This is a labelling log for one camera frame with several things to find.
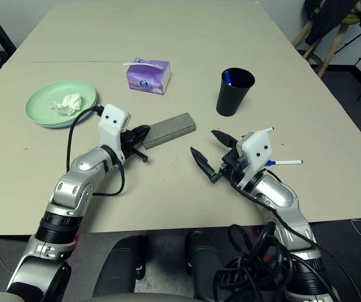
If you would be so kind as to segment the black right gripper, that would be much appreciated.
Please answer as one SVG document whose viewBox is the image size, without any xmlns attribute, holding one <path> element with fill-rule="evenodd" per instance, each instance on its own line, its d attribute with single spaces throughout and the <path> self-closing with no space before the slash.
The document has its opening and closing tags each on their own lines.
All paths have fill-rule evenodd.
<svg viewBox="0 0 361 302">
<path fill-rule="evenodd" d="M 216 139 L 218 139 L 218 141 L 220 141 L 221 144 L 228 148 L 234 148 L 238 142 L 235 138 L 222 131 L 212 130 L 211 133 L 216 137 Z M 209 165 L 208 160 L 197 149 L 190 147 L 190 151 L 199 168 L 201 168 L 201 170 L 209 178 L 210 182 L 215 184 L 221 178 L 221 173 L 216 172 Z M 228 181 L 231 180 L 231 172 L 238 163 L 238 158 L 239 155 L 236 150 L 230 150 L 222 157 L 220 171 Z M 233 176 L 235 181 L 240 181 L 244 177 L 244 172 L 241 170 L 236 171 Z"/>
</svg>

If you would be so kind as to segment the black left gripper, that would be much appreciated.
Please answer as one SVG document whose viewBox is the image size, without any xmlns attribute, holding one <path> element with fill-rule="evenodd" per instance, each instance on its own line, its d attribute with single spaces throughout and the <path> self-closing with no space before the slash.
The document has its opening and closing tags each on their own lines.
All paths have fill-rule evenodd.
<svg viewBox="0 0 361 302">
<path fill-rule="evenodd" d="M 149 125 L 141 125 L 133 128 L 132 130 L 126 130 L 120 134 L 120 146 L 121 151 L 125 157 L 130 157 L 133 154 L 141 159 L 143 162 L 148 161 L 148 156 L 135 149 L 137 143 L 142 142 L 147 136 L 150 130 Z"/>
</svg>

